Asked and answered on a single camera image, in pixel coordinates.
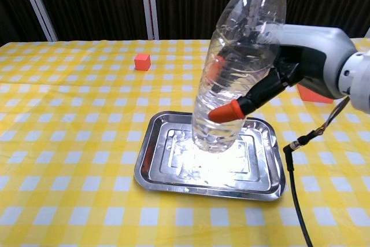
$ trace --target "table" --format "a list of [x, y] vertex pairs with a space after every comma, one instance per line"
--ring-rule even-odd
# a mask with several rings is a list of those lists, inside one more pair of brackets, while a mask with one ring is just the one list
[[[357, 40], [360, 50], [370, 40]], [[133, 179], [147, 124], [192, 111], [208, 40], [9, 43], [0, 48], [0, 243], [3, 246], [304, 245], [287, 192], [275, 202], [148, 192]], [[148, 72], [134, 70], [149, 53]], [[295, 88], [252, 116], [280, 147], [335, 104]], [[350, 105], [294, 153], [315, 246], [370, 244], [370, 118]]]

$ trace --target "plastic water bottle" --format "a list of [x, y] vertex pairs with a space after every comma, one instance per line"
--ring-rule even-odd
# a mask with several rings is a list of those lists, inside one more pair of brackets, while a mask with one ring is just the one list
[[230, 0], [216, 25], [193, 113], [193, 141], [207, 152], [223, 152], [244, 120], [217, 124], [208, 113], [245, 95], [269, 71], [279, 49], [286, 0]]

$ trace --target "stainless steel tray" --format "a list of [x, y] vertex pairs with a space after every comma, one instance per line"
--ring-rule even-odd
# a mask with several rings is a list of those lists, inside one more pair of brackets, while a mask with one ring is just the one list
[[191, 113], [161, 112], [146, 131], [135, 165], [145, 189], [273, 201], [285, 175], [273, 128], [248, 118], [224, 153], [199, 150], [191, 139]]

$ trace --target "red cube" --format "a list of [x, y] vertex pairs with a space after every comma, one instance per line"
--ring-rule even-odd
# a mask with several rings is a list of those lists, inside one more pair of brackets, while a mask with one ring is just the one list
[[137, 71], [147, 71], [150, 68], [150, 56], [149, 54], [139, 53], [135, 59], [135, 69]]

